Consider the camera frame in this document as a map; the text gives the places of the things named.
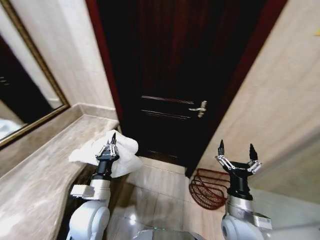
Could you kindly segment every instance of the mirror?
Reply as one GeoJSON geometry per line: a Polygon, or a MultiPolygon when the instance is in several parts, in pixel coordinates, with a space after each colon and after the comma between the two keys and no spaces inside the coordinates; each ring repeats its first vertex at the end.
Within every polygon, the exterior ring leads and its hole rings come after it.
{"type": "Polygon", "coordinates": [[[0,0],[0,148],[69,107],[8,0],[0,0]]]}

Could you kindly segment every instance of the white towel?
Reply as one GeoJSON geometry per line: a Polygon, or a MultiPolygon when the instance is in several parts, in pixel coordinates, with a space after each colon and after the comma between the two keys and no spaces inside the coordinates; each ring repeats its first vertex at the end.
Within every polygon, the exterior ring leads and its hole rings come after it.
{"type": "Polygon", "coordinates": [[[141,168],[143,162],[135,155],[139,147],[137,141],[123,136],[116,130],[108,131],[105,136],[98,140],[90,140],[80,149],[75,149],[69,156],[69,162],[82,162],[98,166],[99,162],[95,155],[108,140],[111,142],[114,133],[116,139],[115,145],[119,151],[119,159],[112,164],[111,177],[117,178],[141,168]]]}

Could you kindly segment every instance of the beige wall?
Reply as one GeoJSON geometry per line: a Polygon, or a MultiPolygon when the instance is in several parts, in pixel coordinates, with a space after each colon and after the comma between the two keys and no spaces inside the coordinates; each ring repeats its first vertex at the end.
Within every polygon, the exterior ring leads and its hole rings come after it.
{"type": "Polygon", "coordinates": [[[318,0],[288,1],[199,168],[220,167],[220,139],[228,159],[240,162],[253,143],[266,167],[320,129],[319,10],[318,0]]]}
{"type": "Polygon", "coordinates": [[[11,0],[69,103],[114,108],[84,0],[11,0]]]}
{"type": "Polygon", "coordinates": [[[320,131],[257,174],[250,186],[320,205],[319,173],[320,131]]]}

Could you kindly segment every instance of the door frame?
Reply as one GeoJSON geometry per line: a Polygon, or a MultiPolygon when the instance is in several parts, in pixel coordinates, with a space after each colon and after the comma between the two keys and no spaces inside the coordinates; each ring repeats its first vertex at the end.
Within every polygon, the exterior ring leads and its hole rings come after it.
{"type": "MultiPolygon", "coordinates": [[[[112,94],[115,110],[118,115],[120,124],[123,122],[123,109],[120,103],[119,94],[117,91],[116,80],[113,74],[109,49],[105,39],[102,22],[98,10],[97,0],[85,0],[88,8],[88,13],[91,18],[95,38],[100,51],[101,59],[103,62],[104,70],[106,73],[107,81],[109,83],[110,91],[112,94]]],[[[192,161],[186,168],[185,175],[190,178],[195,171],[203,153],[205,152],[211,138],[216,132],[220,122],[226,114],[231,102],[236,96],[241,84],[245,80],[251,66],[257,58],[260,50],[262,49],[265,41],[267,40],[272,28],[274,27],[280,13],[285,7],[287,0],[266,0],[266,3],[261,10],[260,17],[255,26],[252,35],[243,51],[238,65],[231,77],[230,83],[227,86],[226,92],[222,97],[217,111],[210,116],[212,122],[209,125],[208,131],[205,132],[201,139],[198,139],[193,147],[194,152],[192,161]]]]}

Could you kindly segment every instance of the gold mirror frame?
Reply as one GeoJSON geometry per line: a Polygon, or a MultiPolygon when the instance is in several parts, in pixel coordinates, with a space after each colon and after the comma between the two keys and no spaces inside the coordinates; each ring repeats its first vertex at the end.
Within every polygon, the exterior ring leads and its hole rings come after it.
{"type": "Polygon", "coordinates": [[[28,31],[26,30],[25,26],[23,25],[22,21],[20,20],[18,14],[17,14],[16,10],[14,9],[14,7],[12,6],[12,4],[9,2],[9,0],[0,0],[0,3],[3,6],[4,10],[6,11],[6,13],[8,14],[8,16],[9,16],[10,20],[12,21],[12,23],[14,24],[15,28],[18,30],[18,32],[19,32],[20,36],[22,37],[22,39],[24,40],[27,48],[29,49],[29,51],[33,55],[34,59],[38,63],[39,67],[43,71],[44,75],[46,76],[46,78],[50,82],[53,90],[58,95],[58,97],[60,98],[61,103],[62,103],[62,106],[53,110],[48,115],[38,119],[37,121],[35,121],[31,124],[28,124],[28,125],[22,127],[18,131],[15,131],[12,134],[9,134],[8,136],[6,136],[4,138],[0,139],[0,150],[1,150],[5,146],[9,145],[10,143],[16,141],[20,137],[27,134],[31,130],[35,129],[36,127],[39,127],[40,125],[49,121],[54,116],[63,112],[64,110],[69,108],[70,105],[69,105],[66,97],[62,93],[60,87],[58,86],[54,76],[50,72],[50,70],[49,70],[47,64],[45,63],[43,57],[41,56],[39,50],[37,49],[36,45],[34,44],[32,38],[30,37],[28,31]]]}

